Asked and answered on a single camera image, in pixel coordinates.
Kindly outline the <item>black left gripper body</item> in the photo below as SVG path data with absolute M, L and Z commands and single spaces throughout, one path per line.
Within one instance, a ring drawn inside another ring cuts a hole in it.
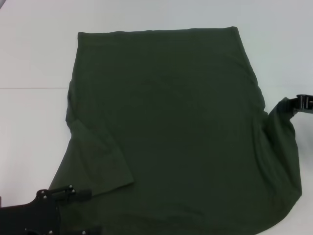
M 59 235 L 59 203 L 68 199 L 68 189 L 41 189 L 33 201 L 0 209 L 2 235 Z

